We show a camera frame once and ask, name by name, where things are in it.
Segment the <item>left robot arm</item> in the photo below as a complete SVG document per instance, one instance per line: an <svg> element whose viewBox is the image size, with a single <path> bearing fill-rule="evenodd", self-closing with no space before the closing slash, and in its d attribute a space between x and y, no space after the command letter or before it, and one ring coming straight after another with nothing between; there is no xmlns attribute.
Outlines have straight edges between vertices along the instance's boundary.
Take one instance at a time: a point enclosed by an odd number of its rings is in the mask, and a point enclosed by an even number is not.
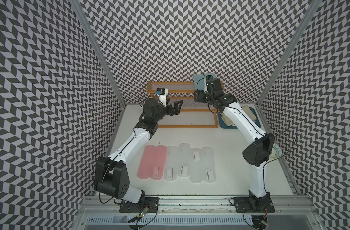
<svg viewBox="0 0 350 230"><path fill-rule="evenodd" d="M99 157L95 164L93 187L99 194L105 194L116 199L142 204L145 192L130 184L127 165L138 151L153 137L158 129L158 122L165 116L179 115L183 101L150 98L144 102L143 112L138 123L133 128L133 134L124 144L108 157Z"/></svg>

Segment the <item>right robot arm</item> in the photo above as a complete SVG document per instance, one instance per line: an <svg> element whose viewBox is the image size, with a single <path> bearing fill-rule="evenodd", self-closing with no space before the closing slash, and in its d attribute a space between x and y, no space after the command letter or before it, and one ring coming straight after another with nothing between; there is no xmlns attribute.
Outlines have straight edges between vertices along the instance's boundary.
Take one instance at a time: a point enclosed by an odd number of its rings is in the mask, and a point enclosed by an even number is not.
<svg viewBox="0 0 350 230"><path fill-rule="evenodd" d="M247 148L243 158L250 168L249 207L253 211L262 211L271 203L270 193L266 188L266 166L275 141L272 133L258 127L245 113L236 97L225 93L221 81L211 75L194 81L194 101L208 103L228 117L243 134Z"/></svg>

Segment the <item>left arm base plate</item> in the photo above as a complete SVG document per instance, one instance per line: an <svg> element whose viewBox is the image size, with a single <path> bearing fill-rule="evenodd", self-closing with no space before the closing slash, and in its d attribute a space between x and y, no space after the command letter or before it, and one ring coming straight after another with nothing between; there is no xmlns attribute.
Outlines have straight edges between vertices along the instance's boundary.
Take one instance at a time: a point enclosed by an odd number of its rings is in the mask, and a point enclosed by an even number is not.
<svg viewBox="0 0 350 230"><path fill-rule="evenodd" d="M134 213L138 214L144 210L149 213L156 213L158 211L159 197L144 197L138 203L131 203L122 201L120 204L120 213Z"/></svg>

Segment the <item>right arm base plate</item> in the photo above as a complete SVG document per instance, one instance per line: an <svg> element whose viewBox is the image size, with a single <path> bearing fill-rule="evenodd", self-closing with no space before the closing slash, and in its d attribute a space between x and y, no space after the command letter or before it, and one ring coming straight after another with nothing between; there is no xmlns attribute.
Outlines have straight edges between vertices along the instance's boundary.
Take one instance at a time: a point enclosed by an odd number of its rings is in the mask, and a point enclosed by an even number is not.
<svg viewBox="0 0 350 230"><path fill-rule="evenodd" d="M237 213L275 213L275 207L269 197L233 197L233 204Z"/></svg>

